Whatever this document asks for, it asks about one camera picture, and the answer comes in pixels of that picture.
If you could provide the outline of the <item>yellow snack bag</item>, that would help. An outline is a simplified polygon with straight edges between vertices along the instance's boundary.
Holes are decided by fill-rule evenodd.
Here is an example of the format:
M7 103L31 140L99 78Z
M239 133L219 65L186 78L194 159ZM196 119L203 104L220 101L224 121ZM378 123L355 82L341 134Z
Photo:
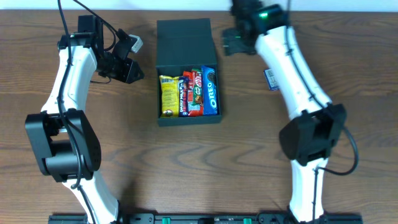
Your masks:
M178 91L178 81L179 77L169 77L161 75L160 87L161 87L161 118L171 118L178 117L178 107L179 107L179 91Z

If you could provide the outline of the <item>small blue barcode chocolate bar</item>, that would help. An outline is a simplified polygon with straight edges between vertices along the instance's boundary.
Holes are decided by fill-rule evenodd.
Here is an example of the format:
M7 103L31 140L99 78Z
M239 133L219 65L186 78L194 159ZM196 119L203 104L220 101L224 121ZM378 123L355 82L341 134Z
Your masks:
M279 85L271 69L264 70L264 76L270 91L279 90Z

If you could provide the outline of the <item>blue Oreo cookie pack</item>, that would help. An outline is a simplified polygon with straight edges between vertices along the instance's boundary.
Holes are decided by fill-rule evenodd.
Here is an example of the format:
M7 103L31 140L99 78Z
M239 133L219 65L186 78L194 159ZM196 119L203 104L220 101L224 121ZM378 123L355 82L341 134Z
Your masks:
M205 116L218 113L218 100L216 90L216 73L211 67L201 66L203 73L203 114Z

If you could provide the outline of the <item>red KitKat bar wrapper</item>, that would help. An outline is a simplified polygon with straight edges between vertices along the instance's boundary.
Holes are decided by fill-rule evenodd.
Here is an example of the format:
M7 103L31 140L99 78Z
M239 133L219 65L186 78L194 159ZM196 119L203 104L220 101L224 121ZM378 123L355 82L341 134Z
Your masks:
M203 105L202 72L199 69L193 69L193 104Z

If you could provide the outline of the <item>black cardboard gift box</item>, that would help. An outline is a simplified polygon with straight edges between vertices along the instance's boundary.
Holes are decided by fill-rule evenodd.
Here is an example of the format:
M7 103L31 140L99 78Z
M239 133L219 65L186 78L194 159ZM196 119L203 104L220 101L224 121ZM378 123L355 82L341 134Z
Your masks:
M184 71L200 68L202 65L215 70L216 115L197 117L163 118L161 87L157 84L157 120L159 126L182 126L193 124L220 123L221 99L218 78L218 56L211 33L209 18L179 19L157 21L157 57L158 76L181 76Z

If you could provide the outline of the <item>red snack bag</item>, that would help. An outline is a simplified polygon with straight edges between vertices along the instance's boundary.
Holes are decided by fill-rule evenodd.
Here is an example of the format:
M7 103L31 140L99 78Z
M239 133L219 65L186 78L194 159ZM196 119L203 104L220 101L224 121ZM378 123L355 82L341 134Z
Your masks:
M188 116L202 116L203 115L203 105L193 104L193 73L184 72L183 76L188 78L188 92L187 92L187 102L188 102Z

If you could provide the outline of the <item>blue Milka bar wrapper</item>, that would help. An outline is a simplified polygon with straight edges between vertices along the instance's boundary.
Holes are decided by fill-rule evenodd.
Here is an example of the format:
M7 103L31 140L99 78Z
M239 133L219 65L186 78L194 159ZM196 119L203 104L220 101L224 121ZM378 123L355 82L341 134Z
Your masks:
M188 116L188 102L187 102L187 92L188 92L188 78L182 76L178 80L178 91L179 91L179 110L178 115L180 117Z

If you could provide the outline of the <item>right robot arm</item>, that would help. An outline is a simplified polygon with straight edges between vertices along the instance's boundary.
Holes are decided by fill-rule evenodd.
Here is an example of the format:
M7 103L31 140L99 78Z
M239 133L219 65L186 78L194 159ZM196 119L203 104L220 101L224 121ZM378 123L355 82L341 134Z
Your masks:
M289 212L296 223L322 223L324 169L340 136L346 111L334 105L314 78L297 43L288 13L278 4L233 0L231 14L238 52L258 54L271 69L282 93L289 123L279 142L292 166Z

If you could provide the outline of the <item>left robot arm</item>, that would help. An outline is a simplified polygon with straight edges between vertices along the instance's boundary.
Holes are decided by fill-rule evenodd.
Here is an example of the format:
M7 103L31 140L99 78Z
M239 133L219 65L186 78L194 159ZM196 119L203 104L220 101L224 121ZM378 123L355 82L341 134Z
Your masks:
M78 30L65 33L57 44L60 64L52 92L41 111L29 114L25 130L43 175L70 189L85 210L83 215L51 215L49 223L129 223L101 175L101 146L85 114L94 73L131 84L144 78L128 57L143 43L122 29L104 47L103 27L96 15L78 18Z

